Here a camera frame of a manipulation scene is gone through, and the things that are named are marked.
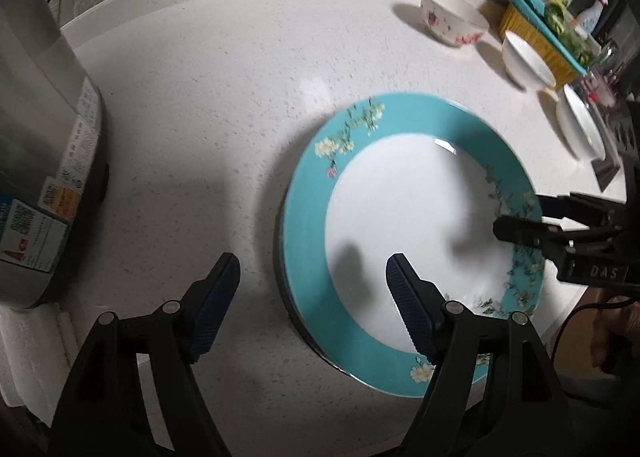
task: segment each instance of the qr code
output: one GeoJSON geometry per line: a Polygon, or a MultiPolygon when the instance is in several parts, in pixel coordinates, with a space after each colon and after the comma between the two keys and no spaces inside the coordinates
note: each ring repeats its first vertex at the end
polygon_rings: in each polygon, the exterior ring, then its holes
{"type": "Polygon", "coordinates": [[[56,198],[56,190],[58,187],[55,184],[47,184],[47,189],[44,192],[44,197],[42,198],[42,204],[46,208],[50,208],[53,206],[53,201],[56,198]]]}
{"type": "Polygon", "coordinates": [[[34,212],[30,209],[17,204],[15,207],[14,218],[11,220],[11,229],[17,231],[21,235],[28,235],[31,230],[31,222],[33,221],[34,212]]]}

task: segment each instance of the white towel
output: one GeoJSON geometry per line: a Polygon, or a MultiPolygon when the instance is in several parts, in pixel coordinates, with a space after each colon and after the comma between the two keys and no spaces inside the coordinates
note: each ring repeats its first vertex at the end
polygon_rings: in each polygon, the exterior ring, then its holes
{"type": "Polygon", "coordinates": [[[51,426],[78,342],[68,313],[57,303],[28,311],[0,307],[0,392],[51,426]]]}

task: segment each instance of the teal tray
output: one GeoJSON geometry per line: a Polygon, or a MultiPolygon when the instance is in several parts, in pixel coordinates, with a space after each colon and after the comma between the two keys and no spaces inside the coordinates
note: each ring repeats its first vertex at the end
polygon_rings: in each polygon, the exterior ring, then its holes
{"type": "MultiPolygon", "coordinates": [[[[529,0],[529,1],[534,5],[538,13],[540,14],[545,13],[545,3],[542,0],[529,0]]],[[[536,11],[533,11],[532,8],[529,7],[529,4],[526,3],[526,0],[511,0],[511,3],[513,4],[513,7],[515,7],[518,10],[518,12],[521,15],[523,15],[523,17],[526,18],[526,20],[530,24],[532,24],[533,27],[535,27],[538,31],[540,31],[542,36],[544,36],[546,40],[548,40],[548,42],[551,43],[551,45],[555,47],[555,49],[559,53],[561,53],[564,59],[569,62],[569,65],[571,65],[572,68],[576,72],[578,72],[578,74],[580,74],[581,76],[584,76],[587,73],[584,67],[582,67],[575,60],[575,58],[567,50],[567,48],[564,45],[562,45],[560,43],[560,40],[556,38],[556,36],[549,30],[549,27],[546,26],[546,23],[542,20],[542,18],[540,18],[540,16],[536,13],[536,11]]]]}

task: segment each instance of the floral bowl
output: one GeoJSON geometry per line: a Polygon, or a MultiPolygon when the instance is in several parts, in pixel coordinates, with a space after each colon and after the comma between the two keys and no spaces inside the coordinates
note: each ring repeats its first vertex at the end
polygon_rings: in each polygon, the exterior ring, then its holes
{"type": "Polygon", "coordinates": [[[488,21],[463,0],[420,0],[429,31],[453,47],[476,43],[489,29],[488,21]]]}

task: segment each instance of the white bowl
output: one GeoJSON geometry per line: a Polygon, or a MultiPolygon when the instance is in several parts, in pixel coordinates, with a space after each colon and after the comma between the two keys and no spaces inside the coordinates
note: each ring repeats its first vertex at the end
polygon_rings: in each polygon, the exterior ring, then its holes
{"type": "Polygon", "coordinates": [[[578,159],[592,161],[605,158],[598,127],[586,104],[569,85],[562,88],[556,104],[556,116],[569,147],[578,159]]]}
{"type": "Polygon", "coordinates": [[[489,29],[488,21],[464,0],[420,0],[422,20],[448,45],[476,43],[489,29]]]}
{"type": "Polygon", "coordinates": [[[507,31],[502,42],[502,60],[513,82],[526,90],[556,86],[556,78],[536,50],[517,34],[507,31]]]}

